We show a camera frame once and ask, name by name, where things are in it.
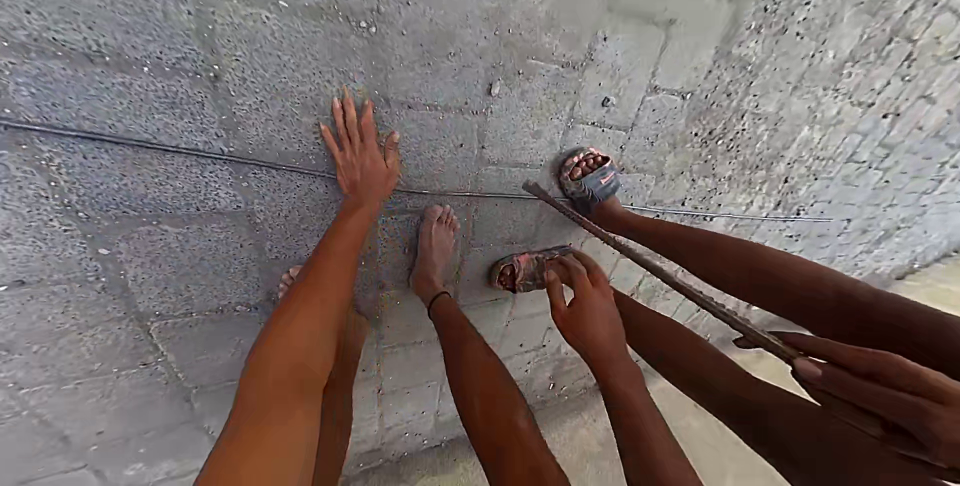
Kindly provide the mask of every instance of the leg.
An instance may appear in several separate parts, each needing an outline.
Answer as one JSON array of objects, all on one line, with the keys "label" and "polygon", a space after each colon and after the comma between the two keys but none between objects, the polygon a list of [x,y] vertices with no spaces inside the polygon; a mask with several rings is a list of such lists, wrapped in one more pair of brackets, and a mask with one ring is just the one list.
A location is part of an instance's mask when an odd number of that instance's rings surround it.
[{"label": "leg", "polygon": [[[277,295],[282,297],[301,267],[283,274]],[[354,380],[370,324],[350,310],[339,335],[337,355],[330,377],[323,387],[320,406],[317,460],[313,468],[313,486],[336,486],[347,459],[347,447],[354,425]]]},{"label": "leg", "polygon": [[[606,161],[591,158],[581,163],[570,172],[571,179]],[[707,284],[811,333],[888,351],[960,380],[958,317],[773,247],[646,218],[624,209],[616,197],[598,204],[590,219],[674,261]]]},{"label": "leg", "polygon": [[[444,290],[442,273],[458,228],[449,207],[431,206],[424,212],[413,286],[425,306]],[[517,383],[456,300],[437,298],[429,315],[443,349],[453,401],[489,483],[570,484]]]},{"label": "leg", "polygon": [[614,290],[627,343],[791,484],[938,484],[815,403],[740,368],[682,324]]}]

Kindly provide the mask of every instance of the wrist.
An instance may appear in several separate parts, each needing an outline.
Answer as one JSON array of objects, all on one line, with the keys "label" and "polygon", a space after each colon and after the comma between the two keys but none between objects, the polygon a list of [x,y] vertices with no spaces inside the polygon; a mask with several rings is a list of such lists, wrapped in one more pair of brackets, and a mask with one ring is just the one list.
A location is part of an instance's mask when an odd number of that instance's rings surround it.
[{"label": "wrist", "polygon": [[362,215],[371,218],[377,218],[381,201],[370,201],[356,196],[345,197],[340,203],[340,212],[348,215]]},{"label": "wrist", "polygon": [[625,373],[634,369],[640,370],[640,366],[630,357],[626,348],[623,349],[623,352],[612,352],[603,356],[590,357],[585,362],[593,373],[594,379],[601,384],[609,380],[622,378]]}]

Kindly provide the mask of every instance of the black bracelet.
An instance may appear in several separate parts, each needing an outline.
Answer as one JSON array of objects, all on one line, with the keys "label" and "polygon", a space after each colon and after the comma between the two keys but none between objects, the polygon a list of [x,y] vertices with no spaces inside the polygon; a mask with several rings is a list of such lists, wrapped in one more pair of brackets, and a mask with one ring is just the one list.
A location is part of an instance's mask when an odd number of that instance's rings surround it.
[{"label": "black bracelet", "polygon": [[434,295],[433,298],[430,298],[430,302],[427,303],[427,305],[426,305],[426,317],[427,317],[427,319],[429,319],[429,320],[431,320],[431,321],[433,321],[433,318],[430,317],[430,308],[433,308],[433,304],[437,302],[437,299],[439,299],[441,295],[446,295],[446,296],[450,297],[451,299],[453,298],[453,295],[450,295],[450,292],[449,292],[449,291],[440,291],[439,293],[437,293],[436,295]]}]

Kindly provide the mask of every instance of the slide sandal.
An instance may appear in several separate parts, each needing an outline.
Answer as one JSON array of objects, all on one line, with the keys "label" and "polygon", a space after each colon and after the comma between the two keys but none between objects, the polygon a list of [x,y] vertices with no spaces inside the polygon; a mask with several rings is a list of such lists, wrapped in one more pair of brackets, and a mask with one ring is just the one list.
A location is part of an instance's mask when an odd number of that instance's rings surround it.
[{"label": "slide sandal", "polygon": [[[606,159],[600,167],[580,178],[570,178],[570,171],[586,159]],[[559,167],[559,189],[582,216],[590,216],[594,207],[617,194],[620,178],[614,159],[596,148],[574,148]]]},{"label": "slide sandal", "polygon": [[546,262],[571,254],[567,245],[508,255],[489,269],[489,284],[510,293],[546,289]]}]

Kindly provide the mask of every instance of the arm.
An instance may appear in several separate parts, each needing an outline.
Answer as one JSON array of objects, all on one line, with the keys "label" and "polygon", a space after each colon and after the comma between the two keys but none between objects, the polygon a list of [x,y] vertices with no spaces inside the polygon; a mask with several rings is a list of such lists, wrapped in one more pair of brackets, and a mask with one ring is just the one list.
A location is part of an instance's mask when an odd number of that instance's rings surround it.
[{"label": "arm", "polygon": [[[630,358],[614,292],[594,259],[579,251],[560,257],[546,281],[557,329],[600,386],[627,484],[700,484]],[[563,284],[573,288],[569,304]]]},{"label": "arm", "polygon": [[360,250],[400,174],[399,136],[391,134],[381,152],[373,104],[364,104],[358,127],[354,100],[344,93],[342,105],[333,100],[342,148],[320,125],[337,164],[342,205],[246,358],[199,486],[294,486],[313,478],[324,387],[353,300]]}]

